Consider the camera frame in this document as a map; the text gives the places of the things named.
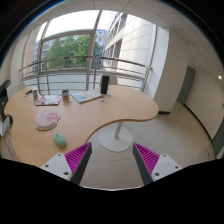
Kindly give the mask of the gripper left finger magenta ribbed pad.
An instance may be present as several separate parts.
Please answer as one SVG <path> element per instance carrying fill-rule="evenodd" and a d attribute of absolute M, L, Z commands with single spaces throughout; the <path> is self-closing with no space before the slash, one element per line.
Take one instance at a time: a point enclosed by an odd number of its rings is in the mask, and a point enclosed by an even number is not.
<path fill-rule="evenodd" d="M 42 166 L 42 169 L 79 185 L 91 153 L 92 145 L 87 143 L 66 154 L 57 153 Z"/>

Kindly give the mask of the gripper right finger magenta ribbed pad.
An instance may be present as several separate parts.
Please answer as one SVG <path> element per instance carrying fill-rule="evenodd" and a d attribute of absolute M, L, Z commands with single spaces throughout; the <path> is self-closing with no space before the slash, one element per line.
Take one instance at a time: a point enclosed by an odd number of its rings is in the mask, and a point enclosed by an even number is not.
<path fill-rule="evenodd" d="M 169 155 L 157 154 L 138 143 L 133 144 L 133 155 L 145 185 L 182 169 Z"/>

